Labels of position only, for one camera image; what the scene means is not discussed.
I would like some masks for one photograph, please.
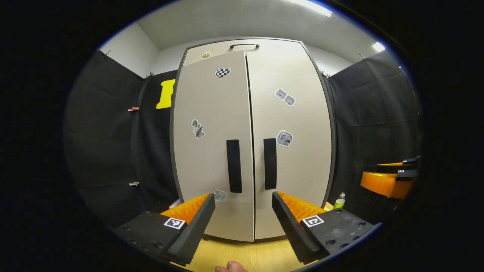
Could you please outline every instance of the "human hand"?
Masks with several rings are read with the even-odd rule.
[[[239,262],[230,261],[227,263],[227,268],[223,268],[221,266],[215,267],[215,272],[248,272],[245,270]]]

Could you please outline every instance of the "ceiling light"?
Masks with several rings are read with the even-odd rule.
[[[301,5],[303,7],[308,8],[308,9],[312,9],[312,10],[319,12],[319,13],[327,16],[327,17],[331,16],[331,14],[333,13],[329,9],[323,8],[320,5],[313,3],[311,1],[308,1],[308,0],[287,0],[287,1]]]
[[[376,42],[372,46],[373,46],[373,49],[375,49],[377,52],[381,52],[381,51],[385,50],[385,47],[379,42]]]

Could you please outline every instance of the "white cabinet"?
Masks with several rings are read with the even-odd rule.
[[[332,124],[320,76],[301,42],[257,38],[187,49],[171,113],[181,199],[227,194],[216,201],[206,234],[240,241],[284,235],[272,210],[274,190],[323,205]],[[273,140],[264,147],[264,139]]]

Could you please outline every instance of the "black door handle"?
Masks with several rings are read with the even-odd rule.
[[[242,193],[241,149],[239,140],[227,140],[228,183],[232,193]]]
[[[277,152],[275,138],[264,139],[265,189],[277,187]]]
[[[259,44],[237,44],[237,45],[231,45],[230,49],[234,49],[234,46],[238,46],[238,45],[255,45],[256,48],[259,48],[259,46],[260,46]]]

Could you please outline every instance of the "green bottle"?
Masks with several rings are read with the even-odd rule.
[[[341,193],[333,206],[333,210],[342,208],[344,204],[345,204],[345,193]]]

